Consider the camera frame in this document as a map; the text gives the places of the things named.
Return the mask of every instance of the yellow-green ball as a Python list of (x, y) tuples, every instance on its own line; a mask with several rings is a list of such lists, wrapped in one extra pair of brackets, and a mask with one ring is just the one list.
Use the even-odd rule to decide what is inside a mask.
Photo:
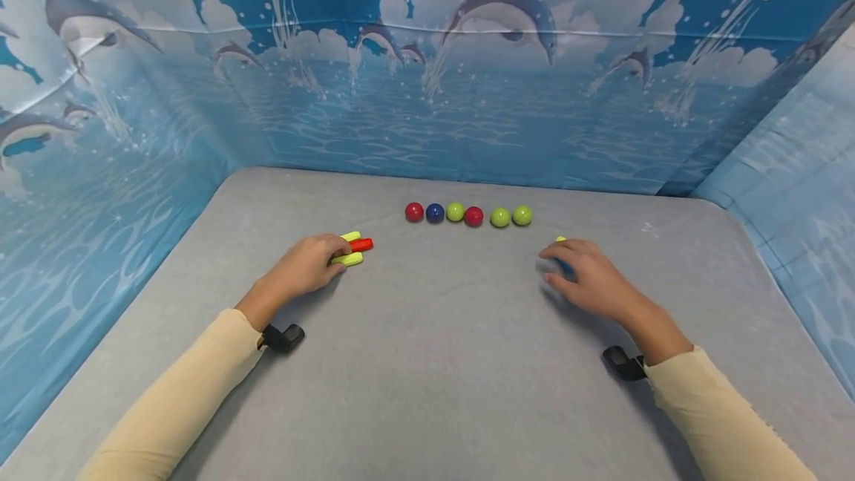
[(514, 223), (524, 227), (530, 222), (532, 222), (532, 210), (528, 206), (519, 205), (514, 209)]
[(463, 205), (459, 202), (449, 203), (445, 207), (445, 217), (448, 217), (449, 221), (454, 221), (455, 223), (463, 219), (463, 212), (466, 212), (466, 209), (463, 209)]
[(507, 209), (495, 209), (493, 213), (490, 215), (490, 223), (493, 224), (494, 227), (507, 227), (508, 223), (511, 222), (511, 213), (508, 212)]

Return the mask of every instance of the row of balls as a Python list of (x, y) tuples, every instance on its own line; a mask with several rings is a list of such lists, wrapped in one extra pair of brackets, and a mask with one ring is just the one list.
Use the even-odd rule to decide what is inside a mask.
[[(468, 209), (459, 203), (449, 203), (445, 209), (438, 203), (427, 205), (427, 209), (423, 209), (422, 205), (417, 202), (411, 202), (404, 210), (404, 216), (411, 223), (422, 221), (422, 218), (427, 217), (428, 223), (439, 223), (444, 218), (448, 217), (451, 222), (463, 221), (470, 227), (480, 227), (484, 222), (484, 212), (478, 206), (469, 206)], [(532, 211), (528, 206), (519, 205), (511, 214), (507, 209), (495, 209), (490, 214), (490, 223), (494, 227), (507, 227), (513, 221), (518, 226), (524, 227), (532, 222)]]

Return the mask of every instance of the left hand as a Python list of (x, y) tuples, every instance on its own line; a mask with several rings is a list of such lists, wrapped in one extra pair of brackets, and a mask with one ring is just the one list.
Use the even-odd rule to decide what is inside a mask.
[(334, 234), (299, 240), (255, 282), (235, 308), (255, 330), (264, 330), (288, 301), (323, 288), (347, 269), (343, 264), (331, 264), (330, 259), (348, 252), (350, 244)]

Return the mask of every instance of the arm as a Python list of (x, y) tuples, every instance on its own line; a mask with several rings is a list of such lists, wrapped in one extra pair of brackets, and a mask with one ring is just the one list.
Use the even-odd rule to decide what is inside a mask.
[(137, 399), (80, 471), (80, 481), (161, 481), (196, 441), (220, 404), (261, 357), (261, 334), (287, 301), (328, 284), (349, 252), (334, 235), (294, 245), (240, 303), (223, 311), (199, 339)]
[(575, 282), (547, 273), (547, 284), (614, 319), (635, 341), (657, 405), (686, 438), (707, 481), (816, 481), (668, 312), (640, 294), (596, 245), (565, 240), (540, 256), (560, 258), (576, 273)]

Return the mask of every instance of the beige sleeve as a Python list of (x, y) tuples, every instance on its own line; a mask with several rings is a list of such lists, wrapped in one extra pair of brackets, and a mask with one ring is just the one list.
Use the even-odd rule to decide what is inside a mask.
[(700, 348), (645, 370), (707, 481), (816, 481)]
[(260, 337), (242, 312), (220, 313), (119, 420), (78, 480), (167, 479), (220, 403), (255, 367)]

